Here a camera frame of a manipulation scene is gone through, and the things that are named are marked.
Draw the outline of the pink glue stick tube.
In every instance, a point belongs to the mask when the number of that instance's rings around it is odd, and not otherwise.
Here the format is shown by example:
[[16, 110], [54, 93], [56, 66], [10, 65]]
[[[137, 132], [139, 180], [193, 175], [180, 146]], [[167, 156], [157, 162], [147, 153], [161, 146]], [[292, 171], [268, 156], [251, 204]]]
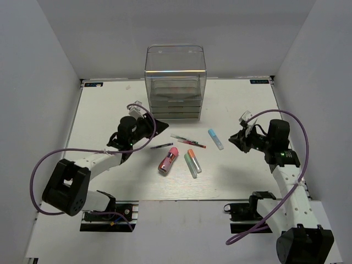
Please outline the pink glue stick tube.
[[158, 171], [162, 174], [167, 174], [175, 159], [179, 156], [179, 151], [176, 147], [172, 147], [167, 153], [166, 157], [162, 160], [162, 162], [158, 166]]

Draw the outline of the orange capped highlighter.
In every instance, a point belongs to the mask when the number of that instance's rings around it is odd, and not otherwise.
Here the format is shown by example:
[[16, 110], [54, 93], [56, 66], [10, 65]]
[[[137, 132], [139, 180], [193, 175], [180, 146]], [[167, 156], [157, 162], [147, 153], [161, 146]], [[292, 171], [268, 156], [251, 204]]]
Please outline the orange capped highlighter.
[[195, 167], [196, 172], [197, 173], [201, 173], [202, 169], [201, 169], [200, 164], [199, 164], [199, 162], [198, 162], [198, 160], [197, 160], [197, 158], [196, 158], [196, 156], [195, 156], [195, 154], [194, 154], [192, 149], [188, 149], [188, 155], [191, 158], [191, 161], [192, 161], [192, 163], [193, 163], [193, 165]]

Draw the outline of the clear organizer top lid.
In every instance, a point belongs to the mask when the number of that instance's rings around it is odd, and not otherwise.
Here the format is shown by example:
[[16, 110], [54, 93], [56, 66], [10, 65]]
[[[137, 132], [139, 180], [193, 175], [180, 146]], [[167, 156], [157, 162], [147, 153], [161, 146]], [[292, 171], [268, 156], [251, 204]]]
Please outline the clear organizer top lid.
[[204, 48], [192, 44], [158, 44], [147, 48], [145, 79], [206, 78]]

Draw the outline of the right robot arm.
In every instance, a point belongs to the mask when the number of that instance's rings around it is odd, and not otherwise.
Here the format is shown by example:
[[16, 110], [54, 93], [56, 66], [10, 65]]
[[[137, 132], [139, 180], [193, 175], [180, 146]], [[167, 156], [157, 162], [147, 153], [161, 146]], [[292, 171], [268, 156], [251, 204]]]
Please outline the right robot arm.
[[243, 119], [240, 125], [243, 128], [229, 142], [245, 153], [254, 149], [264, 154], [282, 196], [277, 201], [268, 191], [253, 192], [249, 215], [264, 219], [277, 236], [276, 253], [280, 263], [325, 263], [334, 236], [331, 230], [321, 226], [312, 210], [300, 179], [300, 161], [289, 148], [289, 123], [272, 119], [264, 135]]

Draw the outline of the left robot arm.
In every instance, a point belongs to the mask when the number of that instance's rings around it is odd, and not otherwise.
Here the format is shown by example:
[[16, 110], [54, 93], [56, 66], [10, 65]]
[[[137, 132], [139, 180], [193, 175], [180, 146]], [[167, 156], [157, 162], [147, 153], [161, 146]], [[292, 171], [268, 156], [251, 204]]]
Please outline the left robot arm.
[[123, 164], [131, 156], [133, 146], [142, 139], [151, 139], [169, 127], [148, 114], [138, 118], [125, 116], [107, 143], [108, 150], [76, 161], [60, 160], [43, 191], [42, 200], [56, 209], [74, 216], [80, 211], [97, 211], [103, 219], [116, 214], [116, 199], [103, 191], [90, 191], [89, 183], [101, 173]]

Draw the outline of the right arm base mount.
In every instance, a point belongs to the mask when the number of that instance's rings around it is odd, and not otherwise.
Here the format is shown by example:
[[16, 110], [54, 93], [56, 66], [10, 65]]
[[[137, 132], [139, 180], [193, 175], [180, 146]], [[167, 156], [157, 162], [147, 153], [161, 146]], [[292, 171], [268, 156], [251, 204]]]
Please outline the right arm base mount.
[[254, 191], [245, 202], [228, 203], [223, 211], [230, 215], [230, 231], [232, 234], [240, 234], [247, 231], [258, 223], [262, 216], [257, 212], [258, 200], [276, 197], [269, 191]]

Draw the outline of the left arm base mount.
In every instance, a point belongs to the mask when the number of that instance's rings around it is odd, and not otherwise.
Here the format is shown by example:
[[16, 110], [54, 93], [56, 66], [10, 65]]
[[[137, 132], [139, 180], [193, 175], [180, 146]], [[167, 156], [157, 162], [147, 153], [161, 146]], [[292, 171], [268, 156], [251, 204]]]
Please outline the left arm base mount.
[[139, 202], [116, 202], [110, 214], [84, 212], [80, 223], [81, 232], [131, 233], [138, 221]]

